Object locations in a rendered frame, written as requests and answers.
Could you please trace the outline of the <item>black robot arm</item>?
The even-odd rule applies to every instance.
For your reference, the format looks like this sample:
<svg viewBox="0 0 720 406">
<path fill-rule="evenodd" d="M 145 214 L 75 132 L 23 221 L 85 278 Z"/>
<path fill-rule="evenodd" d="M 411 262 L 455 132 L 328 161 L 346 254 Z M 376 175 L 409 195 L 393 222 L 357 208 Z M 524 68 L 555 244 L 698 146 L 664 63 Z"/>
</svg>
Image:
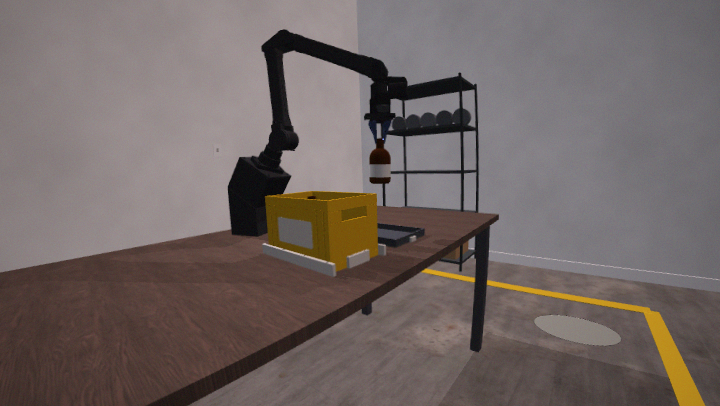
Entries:
<svg viewBox="0 0 720 406">
<path fill-rule="evenodd" d="M 269 142 L 264 151 L 260 153 L 259 157 L 252 156 L 250 159 L 258 169 L 279 174 L 284 172 L 281 166 L 278 166 L 282 151 L 295 151 L 299 144 L 299 137 L 291 125 L 288 111 L 283 69 L 284 53 L 297 50 L 296 52 L 348 68 L 371 78 L 374 83 L 370 85 L 370 113 L 391 113 L 391 99 L 408 98 L 406 78 L 388 76 L 388 70 L 381 60 L 359 55 L 285 30 L 278 31 L 261 46 L 267 64 L 273 122 Z"/>
</svg>

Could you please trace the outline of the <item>yellow divided crate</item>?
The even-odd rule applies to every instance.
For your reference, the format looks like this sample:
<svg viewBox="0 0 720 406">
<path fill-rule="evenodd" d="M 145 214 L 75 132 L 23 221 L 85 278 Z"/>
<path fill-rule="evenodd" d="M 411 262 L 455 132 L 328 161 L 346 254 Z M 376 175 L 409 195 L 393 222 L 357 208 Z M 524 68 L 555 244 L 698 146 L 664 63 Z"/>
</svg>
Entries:
<svg viewBox="0 0 720 406">
<path fill-rule="evenodd" d="M 335 263 L 336 272 L 347 256 L 378 255 L 375 193 L 308 191 L 265 196 L 265 204 L 269 245 Z"/>
</svg>

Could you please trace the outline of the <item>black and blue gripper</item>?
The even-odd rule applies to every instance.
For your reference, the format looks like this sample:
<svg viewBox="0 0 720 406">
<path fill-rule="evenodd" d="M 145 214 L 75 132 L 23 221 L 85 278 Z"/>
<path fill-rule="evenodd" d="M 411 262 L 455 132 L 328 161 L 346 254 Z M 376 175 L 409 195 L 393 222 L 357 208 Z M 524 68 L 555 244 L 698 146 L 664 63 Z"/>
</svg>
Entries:
<svg viewBox="0 0 720 406">
<path fill-rule="evenodd" d="M 369 120 L 368 125 L 369 128 L 373 134 L 375 144 L 377 144 L 377 124 L 383 124 L 383 139 L 384 143 L 386 140 L 387 132 L 389 130 L 389 127 L 391 125 L 391 120 L 393 118 L 385 118 L 385 117 L 396 117 L 396 113 L 365 113 L 364 120 Z M 365 119 L 366 118 L 366 119 Z M 385 122 L 384 122 L 385 121 Z"/>
</svg>

